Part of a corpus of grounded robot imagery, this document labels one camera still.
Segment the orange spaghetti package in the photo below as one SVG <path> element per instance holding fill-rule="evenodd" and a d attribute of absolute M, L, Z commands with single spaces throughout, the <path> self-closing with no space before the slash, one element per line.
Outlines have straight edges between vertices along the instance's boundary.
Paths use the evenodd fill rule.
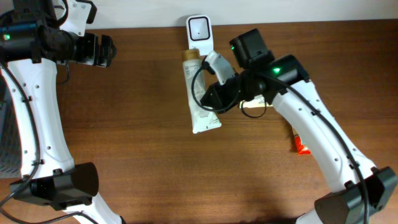
<path fill-rule="evenodd" d="M 295 128 L 292 128 L 292 132 L 294 135 L 294 143 L 297 150 L 298 155 L 310 155 L 311 152 L 307 145 L 303 142 L 301 136 L 298 134 Z"/>

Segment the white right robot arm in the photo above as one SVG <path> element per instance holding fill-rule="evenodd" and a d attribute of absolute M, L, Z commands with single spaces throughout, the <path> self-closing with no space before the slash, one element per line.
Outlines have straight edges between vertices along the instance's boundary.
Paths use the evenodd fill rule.
<path fill-rule="evenodd" d="M 240 102 L 263 96 L 296 130 L 319 165 L 330 188 L 314 208 L 289 223 L 367 223 L 382 210 L 397 187 L 390 167 L 378 169 L 349 139 L 323 104 L 308 72 L 293 55 L 275 58 L 260 32 L 250 30 L 230 41 L 242 68 L 234 71 L 211 51 L 201 65 L 216 75 L 198 105 L 225 113 Z"/>

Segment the cream yellow food pouch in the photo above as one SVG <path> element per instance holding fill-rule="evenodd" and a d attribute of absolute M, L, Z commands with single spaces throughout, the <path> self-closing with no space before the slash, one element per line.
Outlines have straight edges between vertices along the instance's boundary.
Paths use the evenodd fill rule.
<path fill-rule="evenodd" d="M 255 96 L 251 101 L 241 101 L 239 104 L 239 108 L 263 108 L 263 107 L 272 107 L 269 103 L 267 103 L 262 95 Z"/>

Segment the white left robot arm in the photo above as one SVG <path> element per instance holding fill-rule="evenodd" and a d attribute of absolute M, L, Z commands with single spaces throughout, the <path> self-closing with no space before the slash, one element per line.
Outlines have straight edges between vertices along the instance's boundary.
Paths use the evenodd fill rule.
<path fill-rule="evenodd" d="M 93 163 L 75 164 L 57 103 L 57 66 L 108 67 L 111 37 L 86 32 L 91 1 L 14 1 L 1 16 L 1 177 L 10 198 L 80 223 L 122 223 L 99 192 Z"/>

